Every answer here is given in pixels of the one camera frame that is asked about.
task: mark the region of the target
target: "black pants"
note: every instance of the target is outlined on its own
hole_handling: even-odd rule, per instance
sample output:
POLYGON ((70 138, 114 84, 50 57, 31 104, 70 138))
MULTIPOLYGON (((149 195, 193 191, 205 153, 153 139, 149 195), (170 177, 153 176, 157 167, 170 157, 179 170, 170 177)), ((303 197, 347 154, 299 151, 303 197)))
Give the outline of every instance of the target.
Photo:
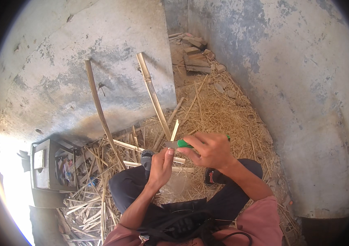
MULTIPOLYGON (((258 162, 250 159, 239 159, 239 161, 260 179, 262 178, 262 167, 258 162)), ((208 210, 215 219, 221 220, 221 225, 229 225, 250 198, 233 180, 228 177, 224 180, 226 180, 224 188, 197 209, 208 210)), ((124 170, 109 180, 109 189, 114 203, 122 214, 140 195, 146 183, 143 166, 124 170)), ((151 221, 162 219, 168 214, 170 214, 169 211, 155 204, 150 204, 142 226, 146 226, 151 221)))

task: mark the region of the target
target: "dirt floor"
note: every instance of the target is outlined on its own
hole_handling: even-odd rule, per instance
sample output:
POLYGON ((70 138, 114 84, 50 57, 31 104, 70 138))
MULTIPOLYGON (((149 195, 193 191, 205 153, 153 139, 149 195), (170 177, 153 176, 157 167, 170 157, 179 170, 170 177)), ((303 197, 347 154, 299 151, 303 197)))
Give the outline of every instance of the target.
MULTIPOLYGON (((252 107, 249 99, 226 71, 219 74, 214 69, 211 74, 187 72, 182 54, 183 49, 191 47, 191 45, 171 43, 170 47, 177 101, 178 103, 181 102, 172 122, 168 122, 169 129, 172 131, 176 120, 179 120, 180 126, 175 140, 196 131, 219 132, 230 135, 232 154, 237 159, 249 158, 256 160, 263 168, 263 180, 271 187, 279 203, 280 227, 285 235, 282 245, 304 245, 304 238, 301 236, 301 220, 293 216, 290 193, 283 169, 280 166, 280 158, 275 153, 274 143, 266 126, 252 107)), ((210 61, 206 57, 199 59, 207 61, 213 67, 218 65, 215 60, 210 61)), ((173 111, 165 112, 167 121, 172 113, 173 111)), ((135 131, 132 129, 124 130, 113 137, 116 140, 143 149, 159 151, 164 147, 163 141, 160 139, 162 127, 157 117, 151 117, 140 122, 135 125, 135 128, 135 131)), ((85 146, 83 159, 86 159, 87 162, 77 170, 78 180, 88 173, 94 174, 94 177, 99 174, 103 175, 97 177, 98 182, 93 187, 86 186, 83 188, 82 185, 86 182, 83 180, 80 184, 82 186, 81 191, 77 194, 71 194, 71 197, 66 199, 68 208, 59 211, 60 217, 64 214, 67 223, 71 225, 71 228, 69 228, 71 232, 66 229, 66 225, 63 228, 65 234, 71 235, 71 238, 86 236, 100 238, 102 233, 104 235, 108 234, 118 223, 120 214, 114 206, 109 190, 103 185, 115 173, 122 170, 109 146, 107 139, 100 139, 85 146), (94 163, 98 170, 96 172, 89 171, 94 163), (98 197, 97 202, 90 203, 87 207, 70 213, 71 209, 77 208, 84 201, 98 199, 98 197)), ((138 153, 137 148, 130 149, 118 146, 118 150, 124 161, 140 163, 140 153, 138 153)), ((168 184, 162 187, 160 193, 156 195, 153 201, 155 204, 160 205, 204 197, 210 199, 222 188, 218 184, 205 185, 203 182, 204 168, 193 165, 182 153, 176 153, 175 156, 185 158, 186 161, 184 164, 174 163, 174 166, 180 170, 173 172, 168 184)), ((252 203, 253 201, 250 200, 244 209, 252 203)), ((96 240, 80 244, 99 245, 100 242, 96 240)))

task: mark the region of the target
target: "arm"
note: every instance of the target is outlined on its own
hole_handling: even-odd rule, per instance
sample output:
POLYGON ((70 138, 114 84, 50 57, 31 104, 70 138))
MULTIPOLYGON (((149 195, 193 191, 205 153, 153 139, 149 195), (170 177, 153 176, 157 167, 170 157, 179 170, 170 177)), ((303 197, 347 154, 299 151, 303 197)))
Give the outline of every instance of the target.
POLYGON ((195 133, 195 136, 183 138, 199 153, 190 148, 178 148, 186 154, 195 165, 215 168, 235 181, 241 189, 254 201, 272 196, 270 187, 255 174, 245 168, 230 153, 230 144, 226 135, 217 133, 195 133))
POLYGON ((153 196, 171 177, 174 152, 172 148, 165 148, 160 153, 152 156, 148 182, 142 193, 121 216, 119 223, 122 226, 134 230, 141 226, 153 196))

